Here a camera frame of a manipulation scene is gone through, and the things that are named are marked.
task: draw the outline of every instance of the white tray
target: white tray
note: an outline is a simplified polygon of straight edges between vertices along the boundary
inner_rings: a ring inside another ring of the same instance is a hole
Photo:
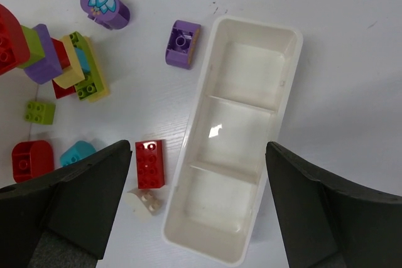
[[[212,28],[163,223],[171,244],[240,265],[267,180],[302,34],[230,16]]]

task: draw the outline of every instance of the red block with studs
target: red block with studs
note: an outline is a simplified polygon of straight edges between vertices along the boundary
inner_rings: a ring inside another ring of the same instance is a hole
[[[68,60],[67,52],[65,51],[63,42],[52,38],[53,46],[56,49],[57,58],[62,66],[62,69],[70,66],[70,61]]]
[[[55,169],[53,149],[47,141],[24,141],[11,153],[15,182],[23,182]]]
[[[140,190],[165,185],[162,141],[136,142],[137,177]]]
[[[23,29],[14,15],[0,4],[0,75],[31,57]]]
[[[61,88],[59,85],[56,84],[55,81],[52,80],[53,90],[55,91],[56,99],[60,99],[62,97],[66,97],[70,94],[75,94],[75,87],[71,86],[67,89]]]

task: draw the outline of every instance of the scratch mark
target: scratch mark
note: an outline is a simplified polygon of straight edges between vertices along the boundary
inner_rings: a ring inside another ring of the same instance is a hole
[[[378,22],[378,20],[376,21],[376,22],[374,22],[372,25],[370,25],[368,28],[366,28],[366,29],[369,29],[369,28],[372,28],[374,25],[376,25],[376,23]]]

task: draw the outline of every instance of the green block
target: green block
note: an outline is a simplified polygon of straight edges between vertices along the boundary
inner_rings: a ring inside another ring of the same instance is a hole
[[[79,99],[85,100],[86,98],[90,97],[91,95],[97,92],[102,92],[105,89],[105,87],[103,86],[101,75],[99,74],[98,69],[96,67],[94,56],[92,56],[89,45],[84,39],[84,37],[78,31],[75,31],[74,33],[70,34],[70,39],[74,47],[82,50],[85,53],[85,57],[87,58],[88,65],[90,68],[90,72],[85,74],[85,80],[83,81],[85,83],[80,82],[75,85],[75,90],[77,91]],[[90,92],[84,91],[83,88],[90,87],[90,84],[92,84],[95,87],[95,91],[92,88],[90,88]]]
[[[27,62],[18,66],[24,69],[43,59],[45,57],[45,52],[43,51],[42,44],[40,43],[38,33],[34,29],[27,28],[23,25],[21,25],[21,27],[23,29],[25,40],[31,53],[30,59]]]
[[[92,72],[85,73],[85,80],[75,84],[75,91],[80,100],[85,100],[97,92],[96,85],[92,78]]]
[[[52,125],[55,116],[56,105],[30,101],[26,104],[24,119],[35,124]]]

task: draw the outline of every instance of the blue flower decoration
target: blue flower decoration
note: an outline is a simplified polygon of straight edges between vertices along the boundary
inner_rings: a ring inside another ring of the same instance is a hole
[[[94,14],[101,11],[105,14],[108,10],[114,12],[116,10],[115,0],[89,0],[88,6],[92,6]]]

